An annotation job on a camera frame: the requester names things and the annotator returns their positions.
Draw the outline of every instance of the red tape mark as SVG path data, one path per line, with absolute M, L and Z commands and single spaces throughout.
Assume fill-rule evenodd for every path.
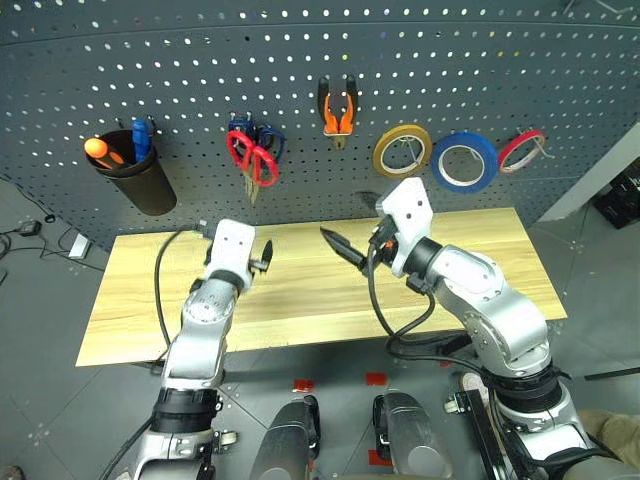
M 378 465 L 380 467 L 393 467 L 391 460 L 385 460 L 378 456 L 375 450 L 369 450 L 369 465 Z
M 300 393 L 313 392 L 313 380 L 297 378 L 293 381 L 293 391 Z
M 384 387 L 387 384 L 387 374 L 381 372 L 367 372 L 365 375 L 367 385 Z

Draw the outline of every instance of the power adapter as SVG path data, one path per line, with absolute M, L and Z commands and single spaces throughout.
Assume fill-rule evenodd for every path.
M 27 220 L 20 224 L 20 226 L 16 230 L 16 233 L 19 233 L 23 237 L 33 237 L 40 233 L 41 228 L 42 223 L 40 223 L 38 220 Z

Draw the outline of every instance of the yellow tape roll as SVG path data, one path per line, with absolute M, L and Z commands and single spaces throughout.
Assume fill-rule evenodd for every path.
M 384 155 L 393 142 L 398 141 L 406 137 L 410 140 L 415 140 L 420 144 L 420 152 L 414 154 L 411 150 L 414 161 L 406 167 L 393 168 L 384 163 Z M 381 173 L 385 177 L 390 178 L 404 178 L 413 175 L 418 170 L 424 168 L 429 162 L 431 157 L 431 150 L 433 146 L 431 144 L 431 137 L 429 132 L 418 125 L 400 125 L 392 128 L 387 133 L 380 137 L 376 148 L 373 150 L 373 167 L 378 173 Z

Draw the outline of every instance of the black box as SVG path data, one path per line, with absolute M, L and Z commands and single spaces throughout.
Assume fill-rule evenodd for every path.
M 610 185 L 621 208 L 632 218 L 640 218 L 640 158 L 611 180 Z
M 622 228 L 637 220 L 637 215 L 632 215 L 629 205 L 611 190 L 606 195 L 596 199 L 594 203 L 598 211 L 616 228 Z

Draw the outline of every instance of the screwdriver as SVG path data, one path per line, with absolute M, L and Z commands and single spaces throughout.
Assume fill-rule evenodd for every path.
M 149 150 L 151 150 L 151 133 L 149 132 L 149 125 L 142 119 L 136 118 L 133 121 L 133 127 L 131 129 L 131 139 L 136 151 L 136 163 L 143 162 Z
M 90 138 L 84 142 L 84 151 L 104 168 L 110 170 L 123 168 L 126 164 L 116 149 L 99 138 Z

